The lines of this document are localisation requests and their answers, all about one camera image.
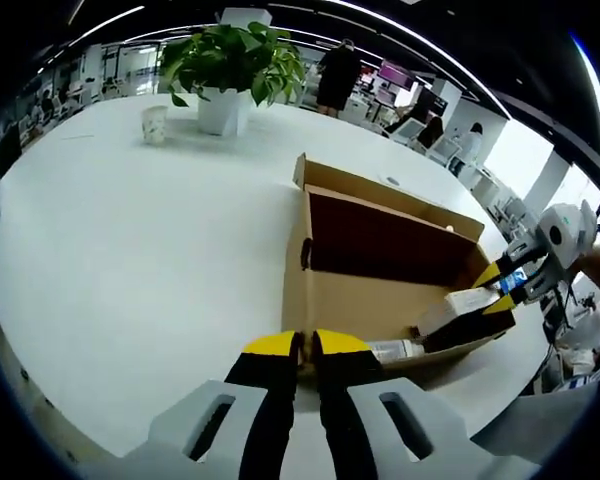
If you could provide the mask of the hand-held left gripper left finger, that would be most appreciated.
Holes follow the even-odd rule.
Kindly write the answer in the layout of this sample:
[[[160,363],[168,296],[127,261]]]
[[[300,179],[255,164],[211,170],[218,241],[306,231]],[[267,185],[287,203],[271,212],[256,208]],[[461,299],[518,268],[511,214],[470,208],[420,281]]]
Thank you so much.
[[[293,425],[300,336],[248,344],[224,380],[208,380],[151,422],[122,458],[83,466],[85,479],[277,479]]]

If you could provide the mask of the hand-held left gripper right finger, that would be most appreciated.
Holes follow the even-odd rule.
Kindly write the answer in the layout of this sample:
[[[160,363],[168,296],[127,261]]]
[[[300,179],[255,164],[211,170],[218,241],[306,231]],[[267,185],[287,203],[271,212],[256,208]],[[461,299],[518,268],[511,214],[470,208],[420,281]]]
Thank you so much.
[[[529,479],[538,469],[476,445],[441,398],[404,377],[386,377],[354,336],[316,330],[312,363],[339,479]]]

